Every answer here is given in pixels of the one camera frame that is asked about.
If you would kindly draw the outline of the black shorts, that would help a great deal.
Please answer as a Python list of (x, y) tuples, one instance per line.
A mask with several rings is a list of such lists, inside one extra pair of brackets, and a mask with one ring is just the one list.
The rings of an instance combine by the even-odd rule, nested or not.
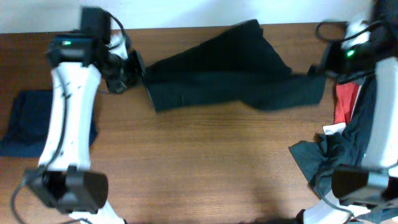
[(296, 74), (255, 19), (147, 67), (142, 81), (157, 112), (241, 101), (270, 111), (318, 104), (326, 79)]

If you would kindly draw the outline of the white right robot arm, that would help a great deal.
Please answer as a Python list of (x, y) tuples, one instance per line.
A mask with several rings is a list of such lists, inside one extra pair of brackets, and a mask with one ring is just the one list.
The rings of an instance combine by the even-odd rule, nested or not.
[(317, 68), (339, 84), (361, 80), (350, 123), (319, 143), (290, 151), (319, 195), (296, 223), (380, 223), (397, 217), (397, 2), (376, 1), (371, 15), (330, 39)]

